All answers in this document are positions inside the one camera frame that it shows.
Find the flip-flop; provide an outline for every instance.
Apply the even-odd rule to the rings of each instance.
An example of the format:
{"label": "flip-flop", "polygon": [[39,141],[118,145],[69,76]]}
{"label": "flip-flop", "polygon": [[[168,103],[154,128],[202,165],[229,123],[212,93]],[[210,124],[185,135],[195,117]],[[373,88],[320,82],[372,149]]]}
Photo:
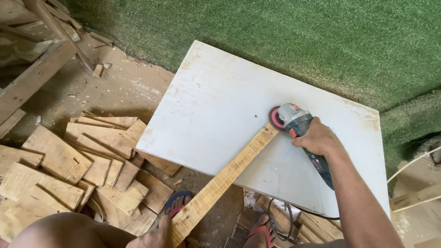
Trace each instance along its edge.
{"label": "flip-flop", "polygon": [[[259,220],[259,218],[260,218],[263,214],[266,214],[266,213],[262,213],[261,215],[259,215],[254,223],[256,223],[257,220]],[[268,228],[267,228],[265,225],[261,225],[261,226],[259,226],[259,227],[256,227],[256,228],[252,229],[252,230],[250,231],[250,234],[248,234],[247,238],[245,239],[245,242],[248,240],[249,237],[251,237],[252,235],[254,235],[254,234],[256,234],[256,233],[259,233],[259,232],[264,232],[264,233],[265,233],[265,236],[266,236],[266,242],[267,242],[267,244],[268,244],[268,248],[271,248],[271,247],[272,247],[272,246],[271,246],[271,235],[269,234],[269,230],[268,230]]]}
{"label": "flip-flop", "polygon": [[[182,190],[176,191],[172,196],[170,196],[170,198],[168,199],[167,203],[165,204],[164,214],[166,213],[168,208],[172,207],[173,201],[176,201],[176,199],[178,197],[181,197],[181,196],[183,196],[183,197],[186,197],[186,196],[191,197],[191,192],[189,190],[186,190],[186,189],[182,189]],[[183,207],[185,207],[184,204],[179,205],[178,207],[173,209],[168,215],[173,218],[173,216],[175,216]]]}

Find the angle grinder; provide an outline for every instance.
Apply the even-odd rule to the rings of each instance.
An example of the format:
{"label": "angle grinder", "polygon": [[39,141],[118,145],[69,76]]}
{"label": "angle grinder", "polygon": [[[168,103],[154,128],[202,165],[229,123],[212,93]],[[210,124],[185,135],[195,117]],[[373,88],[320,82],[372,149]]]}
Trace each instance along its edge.
{"label": "angle grinder", "polygon": [[[309,111],[299,108],[292,103],[283,104],[282,106],[276,106],[269,112],[269,119],[274,127],[289,132],[293,139],[306,134],[311,124],[313,116]],[[303,147],[303,150],[307,154],[309,160],[311,160],[314,167],[317,169],[320,176],[325,183],[334,190],[332,184],[331,173],[329,165],[325,157],[317,154],[313,154]]]}

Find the cigarette butt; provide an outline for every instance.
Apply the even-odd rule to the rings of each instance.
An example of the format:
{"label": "cigarette butt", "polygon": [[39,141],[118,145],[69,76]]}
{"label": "cigarette butt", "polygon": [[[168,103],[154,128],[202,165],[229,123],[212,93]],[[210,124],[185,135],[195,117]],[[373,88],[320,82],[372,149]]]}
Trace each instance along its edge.
{"label": "cigarette butt", "polygon": [[183,181],[184,181],[184,179],[179,179],[179,181],[175,182],[175,183],[173,184],[173,186],[176,186],[176,185],[182,183]]}

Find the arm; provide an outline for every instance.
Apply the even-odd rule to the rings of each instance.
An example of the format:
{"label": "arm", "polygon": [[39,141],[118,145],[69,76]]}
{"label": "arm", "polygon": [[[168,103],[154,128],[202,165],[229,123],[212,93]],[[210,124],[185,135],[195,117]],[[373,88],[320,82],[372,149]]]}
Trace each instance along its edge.
{"label": "arm", "polygon": [[314,117],[308,132],[294,139],[292,144],[326,158],[337,197],[343,235],[349,247],[404,248],[386,213],[329,127]]}

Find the green turf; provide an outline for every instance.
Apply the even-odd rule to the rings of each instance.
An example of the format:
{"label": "green turf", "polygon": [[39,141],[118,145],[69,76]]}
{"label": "green turf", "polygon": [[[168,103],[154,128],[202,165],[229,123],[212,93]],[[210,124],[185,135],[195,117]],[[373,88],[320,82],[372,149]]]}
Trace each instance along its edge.
{"label": "green turf", "polygon": [[[439,129],[428,124],[439,123],[436,101],[420,102],[438,107],[426,119],[406,114],[418,112],[410,100],[441,87],[439,0],[63,2],[87,28],[171,71],[197,39],[378,109],[382,129],[395,140],[385,140],[386,153]],[[394,166],[389,160],[388,172]]]}

